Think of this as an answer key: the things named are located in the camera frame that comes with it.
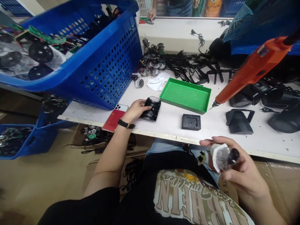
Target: green mesh tray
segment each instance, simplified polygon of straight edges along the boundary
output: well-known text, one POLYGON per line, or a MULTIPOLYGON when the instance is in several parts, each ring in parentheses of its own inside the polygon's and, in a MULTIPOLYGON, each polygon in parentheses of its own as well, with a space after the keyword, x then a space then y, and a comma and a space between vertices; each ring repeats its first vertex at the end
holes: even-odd
POLYGON ((207 87, 169 78, 160 95, 160 100, 195 113, 204 114, 207 112, 211 91, 207 87))

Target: white cloth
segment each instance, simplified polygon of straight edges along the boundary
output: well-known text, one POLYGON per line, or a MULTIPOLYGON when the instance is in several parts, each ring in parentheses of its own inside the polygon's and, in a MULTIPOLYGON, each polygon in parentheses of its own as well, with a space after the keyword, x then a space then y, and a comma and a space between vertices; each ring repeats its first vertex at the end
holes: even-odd
POLYGON ((162 91, 163 90, 163 85, 164 85, 165 82, 168 81, 169 77, 170 77, 170 74, 168 74, 166 72, 161 72, 154 79, 150 78, 147 81, 147 86, 151 90, 162 91))

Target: floor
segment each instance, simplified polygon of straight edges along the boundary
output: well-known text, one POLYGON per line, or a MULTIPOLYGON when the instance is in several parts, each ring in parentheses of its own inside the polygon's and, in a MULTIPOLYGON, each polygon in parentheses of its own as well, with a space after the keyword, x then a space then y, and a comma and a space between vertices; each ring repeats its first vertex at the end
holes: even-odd
POLYGON ((33 225, 51 204, 82 197, 86 166, 100 156, 65 146, 73 136, 73 130, 61 130, 48 153, 1 160, 0 212, 26 215, 21 224, 33 225))

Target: black shirt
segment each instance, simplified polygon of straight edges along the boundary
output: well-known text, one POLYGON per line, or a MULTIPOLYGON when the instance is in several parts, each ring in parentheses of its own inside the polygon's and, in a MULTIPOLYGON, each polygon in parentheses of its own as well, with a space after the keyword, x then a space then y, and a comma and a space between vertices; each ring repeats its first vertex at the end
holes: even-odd
POLYGON ((137 184, 119 202, 107 187, 81 200, 53 204, 38 225, 48 224, 254 224, 194 156, 173 151, 148 155, 137 184))

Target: blue crate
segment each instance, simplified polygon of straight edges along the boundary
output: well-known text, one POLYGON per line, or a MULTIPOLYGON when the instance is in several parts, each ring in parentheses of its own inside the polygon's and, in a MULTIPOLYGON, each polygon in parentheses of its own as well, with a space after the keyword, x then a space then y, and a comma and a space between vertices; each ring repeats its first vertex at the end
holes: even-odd
POLYGON ((1 124, 0 125, 0 133, 4 132, 6 128, 20 128, 20 127, 30 127, 33 128, 33 131, 30 133, 26 141, 23 143, 20 150, 17 152, 15 156, 12 157, 4 157, 0 156, 0 159, 15 159, 19 156, 26 156, 38 153, 48 152, 52 143, 54 142, 58 130, 53 128, 42 128, 38 129, 34 125, 31 124, 1 124))
POLYGON ((236 15, 236 13, 225 13, 225 9, 222 6, 220 13, 219 13, 219 17, 227 17, 227 18, 234 18, 236 15))
POLYGON ((63 98, 112 110, 131 81, 131 73, 142 59, 133 0, 72 0, 23 24, 46 34, 74 35, 88 29, 95 16, 103 14, 101 4, 117 5, 123 13, 59 70, 34 81, 0 74, 0 82, 22 90, 47 91, 63 98))
POLYGON ((223 16, 224 17, 235 17, 235 15, 240 11, 246 0, 223 0, 223 16))
POLYGON ((0 0, 5 10, 9 10, 16 17, 31 17, 32 15, 16 0, 0 0))
POLYGON ((75 122, 62 120, 62 121, 44 126, 45 122, 49 121, 49 119, 48 119, 49 116, 51 116, 51 114, 50 113, 44 113, 44 110, 42 108, 39 115, 38 115, 36 127, 37 128, 67 129, 67 128, 78 125, 78 123, 75 123, 75 122))

